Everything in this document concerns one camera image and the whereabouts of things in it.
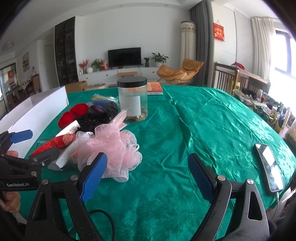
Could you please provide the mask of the red yarn pompom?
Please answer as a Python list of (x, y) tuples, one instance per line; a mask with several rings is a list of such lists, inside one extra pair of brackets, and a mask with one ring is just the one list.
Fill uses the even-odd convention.
[(78, 103), (68, 111), (64, 112), (58, 120), (58, 127), (60, 129), (66, 128), (69, 124), (89, 113), (89, 107), (85, 103)]

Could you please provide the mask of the pink mesh bath pouf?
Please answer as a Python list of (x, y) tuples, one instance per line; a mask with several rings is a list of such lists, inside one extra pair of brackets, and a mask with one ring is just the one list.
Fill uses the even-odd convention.
[(87, 137), (83, 132), (76, 134), (78, 147), (70, 157), (80, 171), (102, 152), (107, 155), (107, 167), (102, 177), (117, 182), (128, 181), (130, 171), (142, 162), (142, 154), (135, 135), (124, 129), (126, 117), (126, 110), (122, 110), (110, 123), (98, 125), (93, 136)]

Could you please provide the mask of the red snack packet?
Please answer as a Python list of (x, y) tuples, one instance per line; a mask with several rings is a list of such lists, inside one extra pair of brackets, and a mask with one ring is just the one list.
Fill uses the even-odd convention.
[(74, 133), (67, 133), (67, 134), (52, 138), (49, 141), (45, 142), (40, 147), (38, 147), (34, 152), (32, 152), (32, 154), (30, 154), (30, 157), (36, 156), (51, 148), (64, 149), (74, 141), (75, 137), (76, 135)]

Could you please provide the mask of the white cardboard box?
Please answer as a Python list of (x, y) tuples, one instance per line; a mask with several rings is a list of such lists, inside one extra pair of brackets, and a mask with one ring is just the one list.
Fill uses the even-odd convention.
[(58, 87), (32, 95), (1, 119), (1, 132), (31, 130), (33, 137), (13, 144), (10, 149), (24, 158), (46, 127), (67, 107), (65, 87)]

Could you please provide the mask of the green satin tablecloth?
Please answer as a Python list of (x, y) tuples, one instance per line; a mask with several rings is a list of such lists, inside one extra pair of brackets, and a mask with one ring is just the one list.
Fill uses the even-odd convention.
[(126, 182), (101, 180), (86, 207), (105, 240), (111, 222), (117, 240), (189, 240), (208, 208), (196, 186), (188, 157), (228, 180), (252, 179), (264, 207), (268, 190), (255, 149), (273, 151), (285, 184), (295, 172), (295, 157), (283, 139), (256, 113), (227, 93), (194, 86), (165, 86), (163, 95), (148, 97), (148, 116), (126, 127), (139, 144), (142, 162)]

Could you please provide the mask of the red flower arrangement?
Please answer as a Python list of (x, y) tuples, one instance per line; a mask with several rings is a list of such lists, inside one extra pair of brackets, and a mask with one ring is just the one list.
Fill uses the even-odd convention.
[(81, 63), (78, 64), (80, 70), (81, 70), (81, 74), (85, 74), (85, 71), (87, 69), (87, 66), (88, 66), (88, 63), (89, 63), (89, 60), (86, 59), (86, 60), (82, 60)]

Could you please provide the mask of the white tv cabinet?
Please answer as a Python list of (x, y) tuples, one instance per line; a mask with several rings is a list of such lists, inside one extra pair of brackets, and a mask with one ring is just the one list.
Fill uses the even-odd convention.
[(87, 81), (88, 85), (106, 84), (117, 85), (120, 77), (117, 76), (119, 72), (132, 72), (137, 71), (139, 77), (145, 77), (148, 81), (156, 82), (159, 80), (157, 75), (158, 68), (156, 67), (142, 67), (142, 68), (122, 68), (106, 71), (97, 71), (89, 74), (78, 76), (79, 81)]

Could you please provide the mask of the clear jar black lid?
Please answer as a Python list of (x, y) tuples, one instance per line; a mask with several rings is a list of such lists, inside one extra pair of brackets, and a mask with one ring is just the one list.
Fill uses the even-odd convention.
[(126, 111), (129, 123), (143, 121), (148, 116), (147, 78), (125, 77), (117, 81), (120, 110)]

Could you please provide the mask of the small wooden bench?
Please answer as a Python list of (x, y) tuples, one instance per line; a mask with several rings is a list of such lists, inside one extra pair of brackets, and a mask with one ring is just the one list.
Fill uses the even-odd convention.
[(137, 71), (132, 71), (132, 72), (119, 72), (117, 74), (118, 77), (120, 78), (126, 78), (126, 77), (135, 77), (138, 75)]

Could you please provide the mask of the orange paperback book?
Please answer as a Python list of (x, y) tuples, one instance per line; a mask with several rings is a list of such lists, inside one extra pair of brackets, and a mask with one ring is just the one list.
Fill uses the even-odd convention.
[(147, 94), (148, 95), (163, 95), (163, 89), (159, 82), (148, 82), (147, 83)]

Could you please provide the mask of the black flat television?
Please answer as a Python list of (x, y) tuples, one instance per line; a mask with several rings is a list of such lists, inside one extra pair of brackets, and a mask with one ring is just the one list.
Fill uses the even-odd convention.
[(140, 66), (142, 64), (140, 47), (108, 50), (107, 55), (110, 68)]

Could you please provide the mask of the dark wooden chair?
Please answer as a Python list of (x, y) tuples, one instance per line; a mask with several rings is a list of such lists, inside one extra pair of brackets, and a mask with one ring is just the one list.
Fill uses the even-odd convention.
[(260, 90), (265, 93), (269, 92), (270, 82), (245, 70), (215, 63), (212, 87), (229, 94), (232, 94), (234, 87), (239, 90), (244, 88), (259, 94)]

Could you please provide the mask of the orange lounge chair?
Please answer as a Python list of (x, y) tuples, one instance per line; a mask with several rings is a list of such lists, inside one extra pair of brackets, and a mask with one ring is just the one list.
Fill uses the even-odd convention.
[(204, 62), (185, 58), (180, 69), (172, 69), (166, 65), (162, 65), (157, 75), (160, 80), (165, 80), (171, 85), (185, 84), (191, 80), (203, 67)]

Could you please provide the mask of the white standing air conditioner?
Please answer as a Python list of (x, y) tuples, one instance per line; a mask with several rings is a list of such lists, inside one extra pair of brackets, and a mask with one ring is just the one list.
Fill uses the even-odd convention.
[(196, 24), (191, 21), (181, 22), (181, 59), (196, 60)]

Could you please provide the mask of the bag of black hair ties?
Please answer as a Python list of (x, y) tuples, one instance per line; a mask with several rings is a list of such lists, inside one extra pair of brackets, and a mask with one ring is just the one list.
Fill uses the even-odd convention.
[(97, 113), (106, 113), (110, 116), (116, 116), (119, 111), (119, 100), (112, 96), (94, 94), (87, 105)]

